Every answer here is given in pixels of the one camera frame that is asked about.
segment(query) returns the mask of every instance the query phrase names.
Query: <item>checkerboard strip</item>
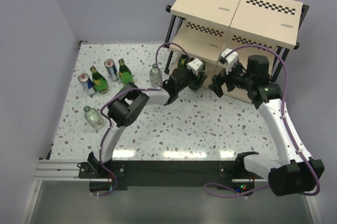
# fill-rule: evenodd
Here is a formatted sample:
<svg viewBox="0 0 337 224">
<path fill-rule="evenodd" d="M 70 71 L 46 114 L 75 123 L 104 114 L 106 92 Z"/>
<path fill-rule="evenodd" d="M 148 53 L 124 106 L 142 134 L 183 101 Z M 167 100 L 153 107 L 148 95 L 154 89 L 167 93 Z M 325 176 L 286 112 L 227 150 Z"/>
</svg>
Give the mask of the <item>checkerboard strip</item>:
<svg viewBox="0 0 337 224">
<path fill-rule="evenodd" d="M 264 7 L 266 9 L 271 9 L 272 11 L 277 11 L 285 14 L 295 15 L 295 8 L 284 7 L 282 5 L 276 5 L 270 2 L 264 2 L 259 0 L 247 0 L 246 3 L 253 4 L 254 6 Z"/>
<path fill-rule="evenodd" d="M 219 31 L 219 30 L 216 30 L 216 29 L 213 29 L 213 28 L 207 28 L 205 26 L 201 26 L 201 25 L 191 23 L 191 22 L 188 22 L 186 27 L 191 28 L 191 29 L 195 29 L 195 30 L 207 33 L 207 34 L 211 34 L 211 35 L 214 35 L 214 36 L 222 37 L 222 35 L 223 35 L 223 31 Z"/>
<path fill-rule="evenodd" d="M 246 38 L 243 38 L 243 37 L 237 36 L 237 35 L 234 35 L 232 40 L 235 41 L 235 42 L 238 42 L 240 44 L 256 44 L 256 45 L 261 45 L 261 46 L 267 47 L 269 49 L 273 48 L 272 46 L 269 46 L 267 44 L 261 44 L 261 43 L 258 43 L 258 42 L 255 42 L 255 41 L 252 41 L 250 39 L 246 39 Z"/>
</svg>

